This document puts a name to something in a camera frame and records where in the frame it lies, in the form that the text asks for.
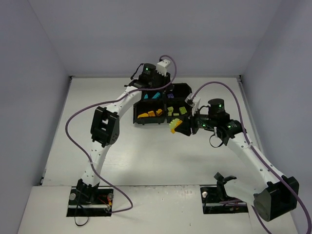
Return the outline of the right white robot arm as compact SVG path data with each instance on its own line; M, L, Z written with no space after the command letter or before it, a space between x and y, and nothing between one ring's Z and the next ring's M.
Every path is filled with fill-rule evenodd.
M209 100L206 115L201 114L198 108L199 99L187 97L185 102L192 110L184 119L172 121L172 133L190 136L199 129L212 132L222 145L235 153L256 180L255 184L248 185L239 181L237 176L224 177L217 172L214 178L221 201L230 201L231 198L242 200L252 205L267 222L297 207L298 181L277 170L254 146L241 122L231 119L226 113L223 99Z

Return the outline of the turquoise lego block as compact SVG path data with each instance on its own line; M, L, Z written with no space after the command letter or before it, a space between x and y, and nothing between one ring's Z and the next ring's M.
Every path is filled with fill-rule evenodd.
M161 98L161 93L160 92L157 92L155 93L153 96L152 96L152 99L159 99Z

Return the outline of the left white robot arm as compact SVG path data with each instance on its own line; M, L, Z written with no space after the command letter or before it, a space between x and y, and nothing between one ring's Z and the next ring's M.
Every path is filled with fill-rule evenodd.
M172 80L167 72L169 65L170 61L167 59L161 59L156 65L143 64L138 79L133 79L116 100L108 101L105 107L102 104L97 106L90 130L94 144L91 153L87 153L89 164L78 180L78 189L97 189L107 152L119 137L120 119L130 107L141 100L143 92L162 92L171 85Z

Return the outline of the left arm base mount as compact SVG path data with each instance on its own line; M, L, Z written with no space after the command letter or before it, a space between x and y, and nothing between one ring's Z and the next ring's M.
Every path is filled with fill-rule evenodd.
M67 217L105 217L112 215L114 189L99 187L91 199L72 187L70 190Z

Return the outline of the orange rounded lego block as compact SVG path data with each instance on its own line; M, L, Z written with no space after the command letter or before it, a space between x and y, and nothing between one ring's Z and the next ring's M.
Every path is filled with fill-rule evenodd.
M149 117L149 114L148 113L142 113L142 114L137 116L137 118L143 118L143 117Z

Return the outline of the light green square lego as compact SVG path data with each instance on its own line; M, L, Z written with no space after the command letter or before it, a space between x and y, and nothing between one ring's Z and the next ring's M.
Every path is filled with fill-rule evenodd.
M174 108L171 106L171 107L168 107L167 110L168 110L168 116L172 116Z

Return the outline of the yellow orange lego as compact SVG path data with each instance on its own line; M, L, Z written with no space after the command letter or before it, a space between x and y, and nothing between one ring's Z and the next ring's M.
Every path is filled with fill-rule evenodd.
M169 127L170 127L171 133L174 134L174 133L176 132L176 128L177 128L180 124L182 124L182 123L183 123L183 121L180 120L180 119L178 119L178 118L173 119L173 120L169 123Z

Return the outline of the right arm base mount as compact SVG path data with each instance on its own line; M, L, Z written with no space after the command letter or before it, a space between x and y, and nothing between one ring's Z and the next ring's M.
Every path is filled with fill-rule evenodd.
M229 215L248 213L248 206L236 198L222 199L216 186L201 186L201 202L204 215Z

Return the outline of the orange square lego brick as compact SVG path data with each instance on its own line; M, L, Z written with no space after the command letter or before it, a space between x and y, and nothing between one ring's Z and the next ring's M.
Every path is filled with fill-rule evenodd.
M156 115L155 115L154 111L149 111L148 116L149 117L155 117Z

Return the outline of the small orange lego piece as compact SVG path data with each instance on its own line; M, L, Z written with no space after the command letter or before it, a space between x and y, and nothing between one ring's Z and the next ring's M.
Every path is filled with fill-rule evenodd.
M158 109L158 110L156 111L156 115L157 115L157 116L161 116L162 113L163 113L163 110L162 110L162 109Z

